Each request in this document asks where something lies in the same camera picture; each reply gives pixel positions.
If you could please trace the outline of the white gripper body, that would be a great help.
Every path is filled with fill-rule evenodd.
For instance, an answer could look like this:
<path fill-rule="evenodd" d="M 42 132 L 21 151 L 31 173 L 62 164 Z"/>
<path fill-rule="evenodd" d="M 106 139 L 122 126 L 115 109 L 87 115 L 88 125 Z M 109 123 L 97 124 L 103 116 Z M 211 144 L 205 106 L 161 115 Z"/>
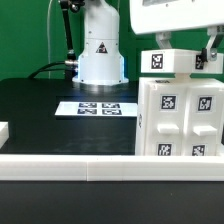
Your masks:
<path fill-rule="evenodd" d="M 224 0 L 130 0 L 136 34 L 224 25 Z"/>

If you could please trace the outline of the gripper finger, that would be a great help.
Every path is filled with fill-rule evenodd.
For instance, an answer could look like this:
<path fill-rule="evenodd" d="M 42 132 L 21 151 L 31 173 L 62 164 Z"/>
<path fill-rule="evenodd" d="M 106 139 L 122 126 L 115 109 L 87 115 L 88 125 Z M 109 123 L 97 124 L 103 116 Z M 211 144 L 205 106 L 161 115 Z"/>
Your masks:
<path fill-rule="evenodd" d="M 206 47 L 201 51 L 202 61 L 216 61 L 218 56 L 217 48 L 224 39 L 224 25 L 209 27 L 207 35 L 209 40 Z"/>
<path fill-rule="evenodd" d="M 156 42 L 160 49 L 171 49 L 171 33 L 170 32 L 159 32 L 156 34 Z"/>

